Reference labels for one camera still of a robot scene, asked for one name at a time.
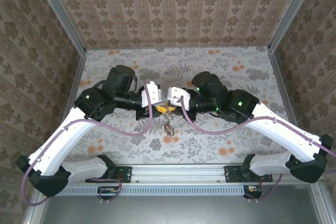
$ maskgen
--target patterned wall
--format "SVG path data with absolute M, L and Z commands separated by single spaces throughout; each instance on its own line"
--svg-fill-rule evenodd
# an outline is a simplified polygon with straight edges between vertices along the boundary
M 78 60 L 47 0 L 0 0 L 0 223 L 23 216 L 16 158 L 60 123 Z
M 228 89 L 244 89 L 287 118 L 266 47 L 92 50 L 86 56 L 78 94 L 106 79 L 110 69 L 118 64 L 134 69 L 139 78 L 138 88 L 144 81 L 153 80 L 166 91 L 173 86 L 193 88 L 193 77 L 208 70 L 218 75 Z M 175 136 L 169 138 L 164 132 L 163 119 L 163 116 L 154 118 L 149 132 L 140 137 L 122 136 L 95 127 L 68 157 L 88 159 L 103 153 L 118 164 L 205 164 L 239 163 L 250 153 L 266 155 L 284 151 L 274 141 L 247 127 L 220 136 L 205 135 L 181 116 L 173 116 Z M 119 109 L 102 122 L 132 133 L 141 132 L 147 125 L 146 120 L 135 120 L 134 111 Z M 196 124 L 208 131 L 235 125 L 209 114 L 198 115 Z
M 336 140 L 336 0 L 304 0 L 276 55 L 299 125 Z M 336 205 L 336 176 L 330 178 Z
M 61 0 L 88 48 L 268 44 L 289 0 Z

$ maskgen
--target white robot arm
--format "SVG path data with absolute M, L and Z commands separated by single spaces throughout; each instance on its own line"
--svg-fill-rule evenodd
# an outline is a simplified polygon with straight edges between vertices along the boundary
M 186 114 L 192 121 L 196 120 L 198 113 L 217 112 L 217 117 L 229 122 L 244 123 L 246 127 L 264 134 L 287 149 L 284 153 L 274 155 L 247 155 L 241 166 L 243 174 L 246 170 L 258 176 L 292 174 L 309 183 L 314 183 L 320 178 L 327 164 L 327 153 L 312 143 L 330 150 L 333 143 L 330 136 L 317 136 L 292 125 L 244 90 L 228 91 L 215 74 L 201 72 L 194 77 L 192 84 L 197 92 L 176 87 L 169 89 L 168 99 L 173 105 L 179 106 L 173 113 L 183 115 L 179 102 L 183 96 Z M 266 116 L 272 118 L 272 121 L 251 120 L 248 123 L 249 119 Z M 303 134 L 310 141 L 306 141 L 290 128 Z
M 115 164 L 105 155 L 80 162 L 63 162 L 65 157 L 77 142 L 106 115 L 115 108 L 136 111 L 136 119 L 148 117 L 148 99 L 144 88 L 138 93 L 129 92 L 130 85 L 136 79 L 135 72 L 125 66 L 118 65 L 111 69 L 106 81 L 97 83 L 81 93 L 75 106 L 51 137 L 34 153 L 21 156 L 16 161 L 17 166 L 25 173 L 37 160 L 29 173 L 33 186 L 47 197 L 52 197 L 64 189 L 66 185 L 90 178 L 111 178 L 116 168 Z M 152 104 L 161 102 L 161 89 L 153 81 L 146 84 Z M 161 115 L 158 111 L 154 117 Z M 70 122 L 87 119 L 66 127 Z M 54 137 L 63 131 L 54 141 Z

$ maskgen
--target purple cable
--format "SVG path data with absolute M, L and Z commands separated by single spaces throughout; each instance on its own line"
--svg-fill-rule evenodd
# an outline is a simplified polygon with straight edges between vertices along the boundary
M 263 200 L 263 199 L 268 198 L 268 197 L 274 192 L 275 188 L 277 188 L 277 186 L 279 185 L 282 176 L 283 176 L 283 174 L 280 174 L 278 180 L 277 180 L 276 183 L 274 184 L 274 186 L 273 186 L 273 188 L 271 189 L 271 191 L 269 191 L 268 194 L 266 194 L 265 196 L 262 196 L 261 198 L 256 199 L 256 198 L 253 197 L 251 194 L 247 194 L 247 193 L 245 193 L 245 195 L 247 195 L 248 197 L 254 199 L 255 201 L 259 201 L 259 200 Z
M 98 182 L 106 182 L 106 181 L 110 181 L 110 182 L 116 182 L 116 183 L 118 183 L 119 184 L 119 190 L 115 193 L 115 195 L 111 198 L 111 199 L 109 199 L 108 201 L 112 201 L 112 200 L 114 200 L 115 198 L 117 198 L 117 196 L 119 195 L 119 193 L 121 192 L 121 189 L 122 189 L 122 183 L 119 181 L 119 180 L 117 180 L 117 179 L 113 179 L 113 178 L 91 178 L 91 180 L 93 180 L 93 181 L 98 181 Z M 101 193 L 103 192 L 103 191 L 106 191 L 106 190 L 109 190 L 108 188 L 103 188 L 103 189 L 101 189 L 100 191 L 99 191 L 99 193 L 98 193 L 98 198 L 100 199 L 100 200 L 102 200 L 102 201 L 107 201 L 107 200 L 104 200 L 104 199 L 102 199 L 101 198 Z
M 324 174 L 333 174 L 336 173 L 336 170 L 326 170 Z
M 70 126 L 72 126 L 73 124 L 75 123 L 79 123 L 79 122 L 88 122 L 88 123 L 93 123 L 93 124 L 96 124 L 98 126 L 101 126 L 101 127 L 105 127 L 111 131 L 114 131 L 114 132 L 117 132 L 119 134 L 122 134 L 122 135 L 126 135 L 126 136 L 141 136 L 143 134 L 145 134 L 151 127 L 152 125 L 152 120 L 153 120 L 153 108 L 152 108 L 152 104 L 151 104 L 151 99 L 150 99 L 150 96 L 149 96 L 149 92 L 148 92 L 148 89 L 147 89 L 147 86 L 144 85 L 143 86 L 144 89 L 145 89 L 145 93 L 146 93 L 146 96 L 147 96 L 147 101 L 148 101 L 148 108 L 149 108 L 149 121 L 148 121 L 148 125 L 146 126 L 146 128 L 142 131 L 142 132 L 139 132 L 139 133 L 135 133 L 135 134 L 132 134 L 132 133 L 127 133 L 127 132 L 124 132 L 124 131 L 120 131 L 120 130 L 117 130 L 109 125 L 106 125 L 106 124 L 103 124 L 101 122 L 97 122 L 95 120 L 90 120 L 90 119 L 78 119 L 78 120 L 74 120 L 70 123 L 68 123 L 66 126 L 64 126 L 64 128 L 62 130 L 60 130 L 59 132 L 57 132 L 57 134 L 50 140 L 50 142 L 46 145 L 46 147 L 41 151 L 41 153 L 36 157 L 36 159 L 34 160 L 34 162 L 29 166 L 29 168 L 27 169 L 27 171 L 25 172 L 25 175 L 23 176 L 23 179 L 22 179 L 22 183 L 21 183 L 21 195 L 23 197 L 23 200 L 24 202 L 29 205 L 29 206 L 32 206 L 32 207 L 36 207 L 36 206 L 39 206 L 41 204 L 43 204 L 44 202 L 47 201 L 48 198 L 45 198 L 43 200 L 41 200 L 40 202 L 37 202 L 37 203 L 31 203 L 29 202 L 29 200 L 27 199 L 27 196 L 26 196 L 26 192 L 25 192 L 25 185 L 26 185 L 26 180 L 28 178 L 28 174 L 32 171 L 32 169 L 34 168 L 34 166 L 37 164 L 38 160 L 45 154 L 45 152 L 50 148 L 50 146 L 53 144 L 53 142 L 65 131 L 67 130 Z
M 224 131 L 217 131 L 217 132 L 212 132 L 212 131 L 206 131 L 206 130 L 203 130 L 201 129 L 200 127 L 198 127 L 196 124 L 193 123 L 193 121 L 189 118 L 188 114 L 187 114 L 187 111 L 185 110 L 185 106 L 184 106 L 184 102 L 183 102 L 183 96 L 181 96 L 181 98 L 177 101 L 179 103 L 181 103 L 181 107 L 182 107 L 182 111 L 183 111 L 183 115 L 184 117 L 187 119 L 187 121 L 189 122 L 189 124 L 194 127 L 195 129 L 197 129 L 198 131 L 204 133 L 204 134 L 209 134 L 209 135 L 221 135 L 221 134 L 226 134 L 226 133 L 229 133 L 231 131 L 234 131 L 242 126 L 244 126 L 245 124 L 248 124 L 248 123 L 251 123 L 251 122 L 254 122 L 254 121 L 258 121 L 258 120 L 271 120 L 273 122 L 275 122 L 275 118 L 271 118 L 269 116 L 259 116 L 257 118 L 252 118 L 252 119 L 249 119 L 237 126 L 234 126 L 232 127 L 231 129 L 227 129 L 227 130 L 224 130 Z M 283 121 L 276 121 L 277 123 L 281 124 L 282 126 L 288 128 L 289 130 L 293 131 L 294 133 L 296 133 L 297 135 L 301 136 L 304 140 L 308 141 L 309 143 L 317 146 L 318 148 L 324 150 L 325 152 L 329 153 L 331 156 L 333 157 L 336 157 L 336 153 L 332 152 L 331 150 L 325 148 L 324 146 L 316 143 L 314 140 L 308 138 L 307 136 L 305 136 L 304 134 L 302 134 L 301 132 L 297 131 L 296 129 L 294 129 L 293 127 L 289 126 L 288 124 L 284 123 Z

